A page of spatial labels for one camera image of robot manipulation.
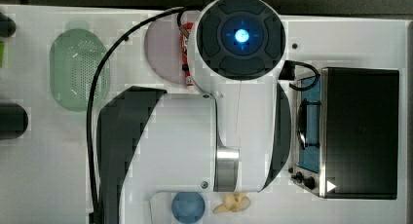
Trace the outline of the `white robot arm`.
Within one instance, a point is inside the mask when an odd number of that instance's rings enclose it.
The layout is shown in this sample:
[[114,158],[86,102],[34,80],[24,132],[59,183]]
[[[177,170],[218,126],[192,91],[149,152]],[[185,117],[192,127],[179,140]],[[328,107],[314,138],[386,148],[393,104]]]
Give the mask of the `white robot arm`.
[[101,110],[102,224],[152,224],[158,193],[261,192],[284,167],[286,36],[261,0],[215,0],[187,46],[194,93],[132,86]]

